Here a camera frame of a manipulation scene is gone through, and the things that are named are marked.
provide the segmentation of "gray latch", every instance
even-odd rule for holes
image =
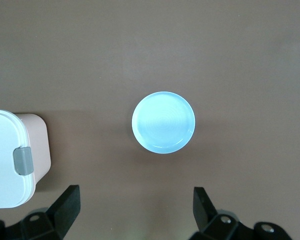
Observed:
[[[15,171],[18,174],[26,176],[34,172],[34,163],[29,146],[16,148],[13,151],[13,160]]]

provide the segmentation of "white container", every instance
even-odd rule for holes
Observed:
[[[47,127],[42,118],[0,110],[0,209],[27,202],[50,166]]]

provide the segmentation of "container lid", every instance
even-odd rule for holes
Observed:
[[[0,208],[27,202],[35,188],[27,129],[16,115],[0,110]]]
[[[132,130],[137,141],[158,154],[183,148],[195,130],[195,114],[178,94],[160,91],[146,96],[136,106]]]

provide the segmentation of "metal bolt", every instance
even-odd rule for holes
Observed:
[[[221,221],[225,224],[230,224],[231,223],[231,219],[227,216],[222,216]]]
[[[275,230],[273,229],[273,227],[270,226],[270,225],[268,225],[268,224],[261,225],[261,228],[263,230],[265,230],[267,233],[274,233],[275,232]]]
[[[38,215],[33,215],[32,217],[30,217],[29,221],[30,222],[33,222],[33,221],[36,221],[38,220],[40,217]]]

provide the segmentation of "light blue bowl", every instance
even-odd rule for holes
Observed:
[[[160,91],[146,96],[132,115],[132,131],[137,141],[157,154],[183,148],[195,130],[195,114],[181,96]]]

